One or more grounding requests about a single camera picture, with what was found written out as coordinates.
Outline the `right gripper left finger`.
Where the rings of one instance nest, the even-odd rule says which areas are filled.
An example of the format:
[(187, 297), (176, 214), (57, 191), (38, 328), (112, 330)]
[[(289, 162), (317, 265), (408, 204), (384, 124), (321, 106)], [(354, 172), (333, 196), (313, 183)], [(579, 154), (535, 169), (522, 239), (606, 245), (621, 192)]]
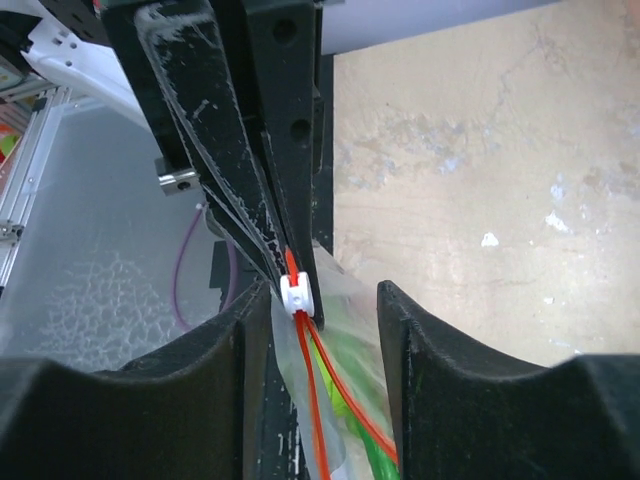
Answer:
[(116, 371), (1, 363), (5, 479), (266, 479), (269, 287)]

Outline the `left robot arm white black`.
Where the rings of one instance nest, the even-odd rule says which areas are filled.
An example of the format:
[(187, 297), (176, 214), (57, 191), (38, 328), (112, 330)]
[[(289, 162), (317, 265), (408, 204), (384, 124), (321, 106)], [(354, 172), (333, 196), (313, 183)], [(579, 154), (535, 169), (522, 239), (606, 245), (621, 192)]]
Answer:
[(1, 55), (155, 138), (268, 281), (310, 278), (323, 157), (319, 1), (5, 1)]

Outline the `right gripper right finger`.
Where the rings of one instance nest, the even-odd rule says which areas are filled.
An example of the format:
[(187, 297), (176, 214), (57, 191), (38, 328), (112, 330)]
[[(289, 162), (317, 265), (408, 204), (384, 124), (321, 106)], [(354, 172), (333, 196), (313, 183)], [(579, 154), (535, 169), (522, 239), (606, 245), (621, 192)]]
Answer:
[(377, 288), (404, 479), (635, 479), (639, 359), (582, 354), (542, 367), (499, 352)]

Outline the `green cabbage toy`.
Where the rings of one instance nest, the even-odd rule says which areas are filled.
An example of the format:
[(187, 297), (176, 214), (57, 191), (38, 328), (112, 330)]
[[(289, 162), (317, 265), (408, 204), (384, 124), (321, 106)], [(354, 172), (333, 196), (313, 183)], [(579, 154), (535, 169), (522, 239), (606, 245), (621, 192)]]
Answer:
[[(386, 378), (372, 301), (363, 296), (331, 297), (324, 301), (324, 313), (325, 327), (319, 338), (335, 372), (374, 427), (387, 440), (392, 440)], [(317, 345), (311, 346), (356, 477), (398, 479), (396, 463), (350, 408)]]

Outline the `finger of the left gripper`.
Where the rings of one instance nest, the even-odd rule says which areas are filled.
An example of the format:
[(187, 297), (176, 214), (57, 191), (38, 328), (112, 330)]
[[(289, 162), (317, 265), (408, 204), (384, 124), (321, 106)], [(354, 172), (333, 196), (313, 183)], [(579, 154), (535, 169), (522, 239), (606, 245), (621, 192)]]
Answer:
[(160, 127), (145, 86), (159, 94), (210, 198), (215, 225), (278, 290), (284, 235), (242, 119), (214, 7), (208, 1), (113, 1), (102, 20), (153, 132)]
[(309, 276), (313, 321), (325, 326), (312, 246), (313, 176), (322, 160), (324, 102), (317, 86), (322, 6), (317, 1), (245, 1), (266, 154), (282, 248)]

